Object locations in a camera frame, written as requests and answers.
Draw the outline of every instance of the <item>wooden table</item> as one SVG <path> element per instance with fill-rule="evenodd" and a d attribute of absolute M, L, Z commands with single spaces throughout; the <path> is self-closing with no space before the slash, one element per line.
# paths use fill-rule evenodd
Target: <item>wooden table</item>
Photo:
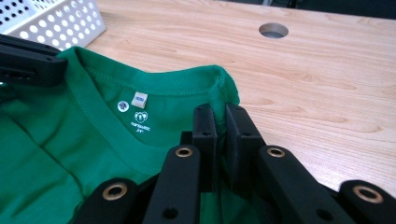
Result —
<path fill-rule="evenodd" d="M 396 21 L 210 0 L 96 0 L 88 49 L 149 71 L 223 66 L 270 145 L 322 184 L 396 196 Z M 268 22 L 289 34 L 260 34 Z"/>

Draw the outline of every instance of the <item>printed neck label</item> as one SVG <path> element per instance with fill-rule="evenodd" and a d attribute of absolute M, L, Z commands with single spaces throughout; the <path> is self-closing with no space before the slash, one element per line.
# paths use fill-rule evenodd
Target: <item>printed neck label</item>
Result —
<path fill-rule="evenodd" d="M 132 100 L 131 104 L 144 109 L 147 101 L 148 101 L 148 95 L 137 91 L 134 94 L 134 99 Z"/>

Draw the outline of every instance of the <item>green t-shirt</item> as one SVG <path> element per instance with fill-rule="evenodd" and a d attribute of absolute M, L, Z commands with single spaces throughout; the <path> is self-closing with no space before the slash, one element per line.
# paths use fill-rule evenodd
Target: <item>green t-shirt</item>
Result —
<path fill-rule="evenodd" d="M 159 173 L 196 106 L 210 103 L 223 134 L 225 104 L 239 103 L 215 65 L 157 74 L 81 48 L 59 57 L 68 61 L 59 86 L 0 86 L 0 223 L 69 222 L 104 181 L 140 184 Z M 215 198 L 202 194 L 202 223 L 256 222 L 250 203 L 225 187 L 217 217 Z"/>

